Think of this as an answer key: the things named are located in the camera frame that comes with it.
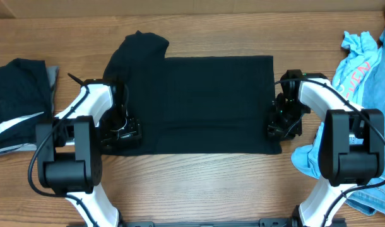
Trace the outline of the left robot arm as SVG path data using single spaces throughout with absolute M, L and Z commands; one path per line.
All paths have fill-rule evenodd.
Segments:
M 40 195 L 72 203 L 85 226 L 125 226 L 102 187 L 102 155 L 137 148 L 141 123 L 127 110 L 125 83 L 88 79 L 79 84 L 79 95 L 64 111 L 37 124 L 28 183 Z

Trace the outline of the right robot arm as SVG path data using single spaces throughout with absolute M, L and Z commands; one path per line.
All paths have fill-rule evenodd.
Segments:
M 302 133 L 302 117 L 314 112 L 324 129 L 318 151 L 321 176 L 311 194 L 289 218 L 263 218 L 260 226 L 346 226 L 336 212 L 385 167 L 384 115 L 341 96 L 321 73 L 288 70 L 269 113 L 268 138 L 292 140 Z

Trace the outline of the light blue t-shirt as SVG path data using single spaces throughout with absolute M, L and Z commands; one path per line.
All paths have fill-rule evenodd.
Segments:
M 348 50 L 349 54 L 338 65 L 332 86 L 347 100 L 361 105 L 365 84 L 381 61 L 382 48 L 378 47 L 369 32 L 357 35 L 347 31 L 344 32 L 341 47 Z M 299 147 L 291 155 L 294 167 L 313 178 L 321 175 L 317 159 L 323 129 L 324 124 L 321 124 L 313 144 Z

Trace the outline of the black t-shirt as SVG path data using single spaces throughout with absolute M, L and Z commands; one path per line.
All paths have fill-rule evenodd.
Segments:
M 137 32 L 113 53 L 104 79 L 127 85 L 127 109 L 141 122 L 136 146 L 114 155 L 280 154 L 267 136 L 275 97 L 273 58 L 167 57 L 169 42 Z

